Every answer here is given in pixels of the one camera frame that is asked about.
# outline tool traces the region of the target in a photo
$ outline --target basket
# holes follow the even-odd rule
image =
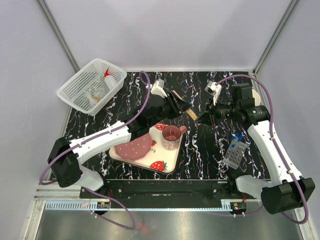
[[[112,89],[109,89],[105,83],[105,72],[108,68],[108,72],[117,82]],[[120,67],[96,58],[71,77],[56,94],[74,109],[95,116],[123,87],[126,76],[126,71]],[[86,92],[93,93],[97,89],[99,89],[97,97],[100,101],[92,107]]]

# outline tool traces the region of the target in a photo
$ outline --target strawberry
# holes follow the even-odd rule
[[[156,171],[164,172],[167,170],[167,163],[164,161],[155,161],[150,165],[151,169],[154,169]]]
[[[158,122],[158,123],[155,125],[155,128],[158,129],[158,130],[160,130],[160,131],[163,131],[166,126],[167,126],[166,124],[163,124],[163,123]]]

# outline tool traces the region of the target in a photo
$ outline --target red cap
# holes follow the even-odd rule
[[[107,76],[111,75],[108,71],[109,71],[109,68],[106,70],[106,72],[104,74],[104,77],[107,77]]]

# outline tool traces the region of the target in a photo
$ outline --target patterned mug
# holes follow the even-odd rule
[[[167,150],[175,150],[179,147],[180,137],[187,131],[186,126],[177,127],[174,125],[166,126],[162,131],[163,147]]]

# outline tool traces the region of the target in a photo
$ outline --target black and white marble surface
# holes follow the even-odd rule
[[[197,116],[205,110],[206,100],[210,97],[205,92],[208,81],[219,81],[235,74],[247,72],[148,72],[151,83],[156,79],[165,81],[164,88],[176,92],[193,106]],[[246,78],[232,78],[222,84],[219,101],[229,101],[231,85],[250,83]],[[129,72],[124,80],[123,88],[95,116],[83,114],[72,109],[67,124],[65,137],[68,140],[82,138],[100,131],[125,116],[136,105],[145,100],[146,88],[139,81],[138,72]],[[166,124],[188,127],[185,142],[181,144],[176,170],[171,174],[157,173],[148,169],[132,166],[127,163],[112,160],[108,151],[101,152],[88,160],[84,166],[99,171],[105,179],[170,179],[170,180],[212,180],[227,179],[228,166],[222,163],[223,156],[229,147],[232,134],[241,133],[243,142],[249,144],[248,150],[241,161],[238,171],[261,179],[270,178],[267,167],[253,140],[244,128],[232,120],[224,120],[215,128],[198,126],[186,113],[174,120],[163,121]]]

